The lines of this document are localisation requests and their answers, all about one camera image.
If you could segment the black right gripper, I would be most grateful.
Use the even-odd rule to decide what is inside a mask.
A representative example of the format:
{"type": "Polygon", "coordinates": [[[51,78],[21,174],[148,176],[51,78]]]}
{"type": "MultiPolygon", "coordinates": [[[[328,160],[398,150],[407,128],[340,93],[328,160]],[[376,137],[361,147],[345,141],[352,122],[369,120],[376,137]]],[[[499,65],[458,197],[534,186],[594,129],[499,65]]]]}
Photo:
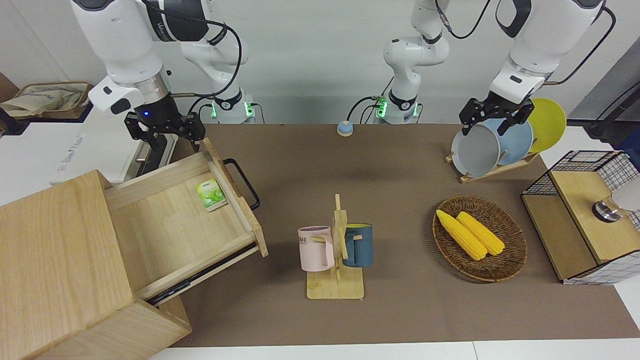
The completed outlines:
{"type": "Polygon", "coordinates": [[[189,141],[195,153],[200,151],[200,141],[206,137],[206,128],[199,114],[182,115],[171,95],[136,107],[134,112],[126,114],[124,123],[133,140],[147,143],[153,151],[161,149],[157,134],[177,135],[189,141]]]}

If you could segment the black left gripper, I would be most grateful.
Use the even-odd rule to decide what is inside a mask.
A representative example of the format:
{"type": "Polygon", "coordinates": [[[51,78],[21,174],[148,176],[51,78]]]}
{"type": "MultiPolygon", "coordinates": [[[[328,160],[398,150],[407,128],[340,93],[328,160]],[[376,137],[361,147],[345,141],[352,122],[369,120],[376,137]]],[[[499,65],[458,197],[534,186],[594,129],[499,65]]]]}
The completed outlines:
{"type": "Polygon", "coordinates": [[[462,107],[459,112],[462,135],[467,136],[478,122],[504,118],[498,126],[498,135],[503,136],[511,127],[523,125],[534,109],[532,100],[523,99],[516,103],[489,91],[485,99],[470,98],[462,107]]]}

